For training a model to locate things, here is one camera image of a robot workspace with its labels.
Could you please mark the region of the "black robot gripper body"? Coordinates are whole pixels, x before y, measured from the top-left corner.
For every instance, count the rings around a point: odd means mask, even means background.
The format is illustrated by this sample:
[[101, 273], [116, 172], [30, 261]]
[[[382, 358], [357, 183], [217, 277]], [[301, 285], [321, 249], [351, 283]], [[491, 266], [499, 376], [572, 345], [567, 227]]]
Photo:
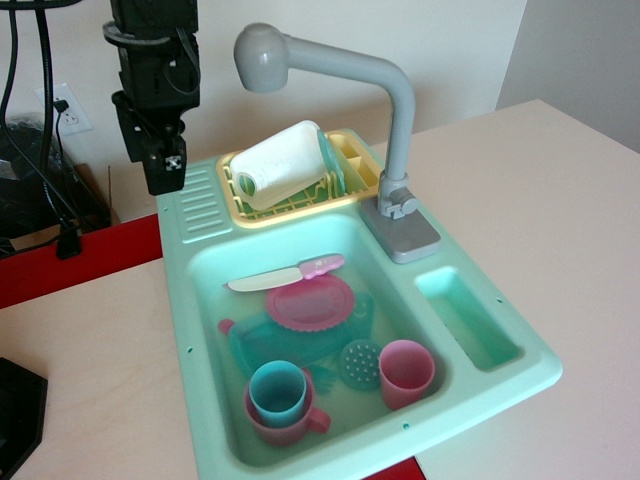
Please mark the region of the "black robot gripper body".
[[112, 95], [133, 162], [181, 154], [182, 115], [200, 103], [198, 3], [112, 1], [105, 40], [118, 50], [122, 89]]

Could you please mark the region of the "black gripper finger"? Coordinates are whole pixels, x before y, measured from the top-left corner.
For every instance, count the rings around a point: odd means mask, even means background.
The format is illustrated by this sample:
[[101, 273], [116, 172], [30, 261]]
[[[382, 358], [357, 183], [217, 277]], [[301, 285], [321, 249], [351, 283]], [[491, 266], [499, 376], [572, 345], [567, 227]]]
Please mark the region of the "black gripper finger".
[[180, 135], [169, 138], [144, 135], [141, 146], [148, 192], [162, 195], [181, 190], [187, 165], [184, 139]]

